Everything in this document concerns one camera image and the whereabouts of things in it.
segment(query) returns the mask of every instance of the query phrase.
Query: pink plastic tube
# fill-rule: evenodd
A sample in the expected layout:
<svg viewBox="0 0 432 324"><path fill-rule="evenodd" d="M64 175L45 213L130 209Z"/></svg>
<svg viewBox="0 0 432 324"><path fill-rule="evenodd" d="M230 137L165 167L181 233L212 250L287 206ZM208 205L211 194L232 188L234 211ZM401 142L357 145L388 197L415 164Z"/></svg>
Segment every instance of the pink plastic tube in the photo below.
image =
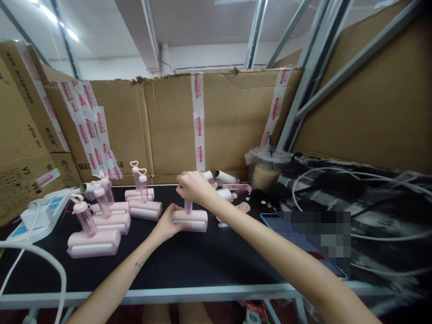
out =
<svg viewBox="0 0 432 324"><path fill-rule="evenodd" d="M184 211L187 215L190 215L192 213L192 202L190 200L185 199L184 200Z"/></svg>
<svg viewBox="0 0 432 324"><path fill-rule="evenodd" d="M140 186L140 169L138 168L138 161L131 161L130 166L132 167L132 174L134 175L134 181L135 181L135 190L139 191Z"/></svg>
<svg viewBox="0 0 432 324"><path fill-rule="evenodd" d="M92 181L90 184L95 190L94 195L102 212L102 217L105 219L110 218L112 215L111 208L109 207L108 198L105 189L102 187L102 183L100 181Z"/></svg>
<svg viewBox="0 0 432 324"><path fill-rule="evenodd" d="M100 183L102 184L102 188L105 190L105 194L107 195L108 205L114 204L114 196L113 196L113 184L111 181L106 177L103 170L99 173L100 176Z"/></svg>
<svg viewBox="0 0 432 324"><path fill-rule="evenodd" d="M139 190L140 194L141 194L141 201L143 203L146 203L147 201L149 201L149 192L147 190L147 176L145 175L147 173L146 169L139 169L138 170L138 174L139 174L139 178L138 178L138 187L137 189Z"/></svg>
<svg viewBox="0 0 432 324"><path fill-rule="evenodd" d="M98 232L95 221L89 210L89 205L84 202L84 197L80 194L72 194L71 200L75 203L73 206L73 214L78 218L82 229L88 237L93 237Z"/></svg>

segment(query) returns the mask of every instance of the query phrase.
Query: pink roller base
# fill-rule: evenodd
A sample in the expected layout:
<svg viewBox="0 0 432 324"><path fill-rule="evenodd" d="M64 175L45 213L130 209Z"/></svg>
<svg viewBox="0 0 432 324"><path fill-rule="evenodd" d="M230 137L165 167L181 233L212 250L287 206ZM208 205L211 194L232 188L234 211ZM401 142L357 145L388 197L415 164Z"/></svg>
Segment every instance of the pink roller base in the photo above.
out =
<svg viewBox="0 0 432 324"><path fill-rule="evenodd" d="M110 218L104 219L101 215L93 216L94 223L98 230L112 230L116 225L124 225L117 228L121 235L127 235L131 226L131 216L129 213L113 214Z"/></svg>
<svg viewBox="0 0 432 324"><path fill-rule="evenodd" d="M174 223L190 223L192 228L185 229L187 232L206 232L207 231L207 212L203 210L194 210L189 215L185 211L173 211L172 220ZM201 221L204 224L195 224L193 222Z"/></svg>
<svg viewBox="0 0 432 324"><path fill-rule="evenodd" d="M154 188L147 188L148 199L154 200ZM141 193L138 190L126 190L125 191L125 200L129 201L132 197L139 197L141 199Z"/></svg>
<svg viewBox="0 0 432 324"><path fill-rule="evenodd" d="M162 213L161 202L148 201L143 203L141 200L130 200L129 207L129 213L132 217L144 218L150 221L158 221Z"/></svg>
<svg viewBox="0 0 432 324"><path fill-rule="evenodd" d="M120 232L117 229L99 231L91 238L85 232L73 233L67 241L67 246L69 247L67 252L73 259L115 255L121 238ZM98 246L99 244L110 244L110 246L101 247ZM88 245L89 247L73 249L73 247L83 245Z"/></svg>
<svg viewBox="0 0 432 324"><path fill-rule="evenodd" d="M115 212L129 212L129 203L128 202L115 202L113 205L110 206L112 214L115 214ZM91 205L91 210L93 211L93 214L100 213L100 207L99 204Z"/></svg>

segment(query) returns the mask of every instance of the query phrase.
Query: cardboard box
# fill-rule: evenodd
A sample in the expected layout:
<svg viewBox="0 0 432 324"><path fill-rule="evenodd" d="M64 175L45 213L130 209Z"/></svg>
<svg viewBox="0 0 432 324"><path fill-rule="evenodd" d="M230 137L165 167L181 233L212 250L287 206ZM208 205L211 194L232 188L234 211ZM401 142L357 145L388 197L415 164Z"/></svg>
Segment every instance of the cardboard box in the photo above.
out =
<svg viewBox="0 0 432 324"><path fill-rule="evenodd" d="M112 180L113 185L133 185L130 161L139 161L139 166L148 169L149 183L153 183L153 161L151 158L148 127L143 127L141 105L144 101L142 84L130 81L92 81L96 101L104 107L111 150L115 154L123 179ZM58 83L45 85L60 125L64 131L78 173L83 182L96 180L92 176L89 162L82 147L76 126L63 100Z"/></svg>
<svg viewBox="0 0 432 324"><path fill-rule="evenodd" d="M206 169L247 178L245 153L260 145L280 70L203 74ZM302 70L289 71L281 114L273 132L277 143ZM196 170L191 75L144 81L156 184L175 183Z"/></svg>
<svg viewBox="0 0 432 324"><path fill-rule="evenodd" d="M344 30L319 87L409 2L398 2ZM417 18L312 110L294 151L432 174L432 46L427 19Z"/></svg>
<svg viewBox="0 0 432 324"><path fill-rule="evenodd" d="M30 201L64 187L60 177L37 181L54 169L49 153L0 164L0 226L18 217Z"/></svg>
<svg viewBox="0 0 432 324"><path fill-rule="evenodd" d="M60 172L65 187L79 187L82 184L75 161L70 153L51 153L51 158Z"/></svg>
<svg viewBox="0 0 432 324"><path fill-rule="evenodd" d="M32 57L22 41L0 43L0 56L12 74L28 110L50 152L68 152L61 128L46 96Z"/></svg>

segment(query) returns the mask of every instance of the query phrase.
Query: pink lint roller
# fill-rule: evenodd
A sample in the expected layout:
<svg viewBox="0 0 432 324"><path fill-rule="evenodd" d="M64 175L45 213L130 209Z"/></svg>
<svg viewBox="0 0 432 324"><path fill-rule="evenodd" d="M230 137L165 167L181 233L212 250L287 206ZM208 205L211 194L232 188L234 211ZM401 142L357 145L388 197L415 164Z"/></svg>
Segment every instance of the pink lint roller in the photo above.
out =
<svg viewBox="0 0 432 324"><path fill-rule="evenodd" d="M207 231L207 212L204 210L192 210L192 202L184 200L184 210L174 210L172 212L172 222L174 224L188 223L191 224L188 232L206 232Z"/></svg>
<svg viewBox="0 0 432 324"><path fill-rule="evenodd" d="M130 201L132 199L141 199L141 192L140 192L141 184L139 182L140 181L140 175L141 175L140 170L145 170L145 169L138 168L138 161L131 161L130 166L132 167L132 174L134 176L135 189L125 191L125 200L126 201ZM148 195L148 200L153 201L154 200L154 189L153 188L147 189L147 195Z"/></svg>
<svg viewBox="0 0 432 324"><path fill-rule="evenodd" d="M76 214L84 231L69 237L68 254L74 259L115 255L120 244L120 232L117 229L98 231L83 196L72 194L71 200L75 203L73 214Z"/></svg>
<svg viewBox="0 0 432 324"><path fill-rule="evenodd" d="M247 202L242 202L241 204L236 206L238 209L240 209L245 214L248 213L251 210L251 207ZM216 219L219 223L223 223L224 221L220 219L218 216L216 216Z"/></svg>
<svg viewBox="0 0 432 324"><path fill-rule="evenodd" d="M91 210L96 216L101 215L99 204L92 205ZM111 210L113 215L129 213L131 217L158 221L162 212L162 203L151 201L143 203L140 200L131 200L129 202L119 203L115 202L111 206Z"/></svg>
<svg viewBox="0 0 432 324"><path fill-rule="evenodd" d="M105 190L105 193L107 195L108 204L111 206L114 204L114 196L113 196L113 184L111 183L110 179L108 179L104 173L103 170L99 173L100 176L100 183L102 184L102 188Z"/></svg>
<svg viewBox="0 0 432 324"><path fill-rule="evenodd" d="M90 184L95 190L94 195L98 205L100 206L102 217L109 218L112 213L108 203L107 193L105 192L105 189L102 188L102 183L100 181L92 181Z"/></svg>
<svg viewBox="0 0 432 324"><path fill-rule="evenodd" d="M121 235L127 235L131 226L130 217L129 213L112 214L108 219L95 215L93 220L98 230L119 230Z"/></svg>

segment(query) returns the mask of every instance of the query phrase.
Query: packing tape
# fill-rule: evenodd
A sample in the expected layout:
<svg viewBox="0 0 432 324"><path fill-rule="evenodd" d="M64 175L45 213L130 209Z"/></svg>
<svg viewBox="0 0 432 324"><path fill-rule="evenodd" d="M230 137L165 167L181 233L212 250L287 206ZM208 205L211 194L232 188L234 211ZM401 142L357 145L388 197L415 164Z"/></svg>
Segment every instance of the packing tape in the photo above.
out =
<svg viewBox="0 0 432 324"><path fill-rule="evenodd" d="M50 172L45 173L43 176L36 179L37 184L40 187L45 187L50 182L60 177L60 172L57 168L52 169Z"/></svg>
<svg viewBox="0 0 432 324"><path fill-rule="evenodd" d="M32 58L30 57L30 53L28 52L26 45L22 40L16 42L16 47L18 49L19 55L21 56L21 60L24 62L24 65L30 74L31 80L33 81L33 85L36 88L37 94L44 105L45 111L48 114L48 117L51 120L54 131L57 134L57 137L60 141L60 144L63 148L63 151L70 152L68 143L66 142L66 138L63 135L62 128L60 127L59 121L57 120L57 116L54 113L53 107L51 105L50 99L45 93L44 86L42 85L39 74L37 73L36 67L33 63Z"/></svg>
<svg viewBox="0 0 432 324"><path fill-rule="evenodd" d="M276 124L279 120L282 103L284 102L285 92L288 86L288 80L291 75L291 69L282 68L279 71L276 85L274 86L273 99L271 101L270 114L265 124L264 134L261 139L260 151L269 151L270 135L273 134Z"/></svg>
<svg viewBox="0 0 432 324"><path fill-rule="evenodd" d="M195 73L190 76L192 88L193 124L195 128L195 155L197 170L205 172L205 140L204 140L204 89L203 74Z"/></svg>
<svg viewBox="0 0 432 324"><path fill-rule="evenodd" d="M104 108L97 106L90 82L68 81L58 85L75 123L92 175L99 177L100 171L104 171L111 179L122 179L109 145Z"/></svg>

